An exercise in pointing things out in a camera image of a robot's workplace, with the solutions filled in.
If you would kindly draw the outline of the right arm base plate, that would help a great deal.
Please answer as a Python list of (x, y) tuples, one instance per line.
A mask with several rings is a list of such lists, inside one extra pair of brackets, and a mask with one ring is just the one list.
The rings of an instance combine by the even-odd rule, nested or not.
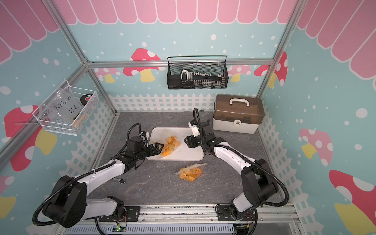
[(252, 209), (238, 212), (234, 206), (217, 204), (214, 210), (218, 221), (255, 222), (257, 220), (257, 212)]

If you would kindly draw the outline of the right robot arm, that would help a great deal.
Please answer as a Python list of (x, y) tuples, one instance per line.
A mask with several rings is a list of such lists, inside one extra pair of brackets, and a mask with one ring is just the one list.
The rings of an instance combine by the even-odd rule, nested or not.
[(198, 108), (193, 110), (189, 127), (193, 134), (184, 139), (188, 148), (202, 148), (204, 154), (223, 160), (241, 175), (243, 192), (229, 205), (234, 220), (241, 220), (250, 210), (264, 205), (282, 207), (288, 203), (287, 187), (271, 172), (268, 162), (249, 158), (216, 137), (210, 121), (201, 121)]

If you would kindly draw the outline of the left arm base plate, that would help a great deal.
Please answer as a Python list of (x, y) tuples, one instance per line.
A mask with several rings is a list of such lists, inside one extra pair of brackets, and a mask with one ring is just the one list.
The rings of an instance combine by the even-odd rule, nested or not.
[(140, 209), (140, 206), (125, 206), (116, 209), (113, 215), (100, 217), (99, 222), (138, 222)]

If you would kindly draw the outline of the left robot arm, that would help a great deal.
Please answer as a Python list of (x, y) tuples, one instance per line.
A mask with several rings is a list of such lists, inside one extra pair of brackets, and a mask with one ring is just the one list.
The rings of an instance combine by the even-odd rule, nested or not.
[(114, 196), (102, 199), (88, 199), (95, 189), (104, 183), (138, 169), (147, 157), (161, 154), (164, 145), (150, 144), (148, 134), (136, 123), (138, 134), (126, 136), (124, 146), (110, 158), (109, 162), (76, 177), (63, 176), (55, 184), (50, 196), (36, 209), (32, 223), (36, 226), (59, 224), (70, 228), (84, 219), (98, 220), (108, 217), (121, 221), (128, 212), (124, 202)]

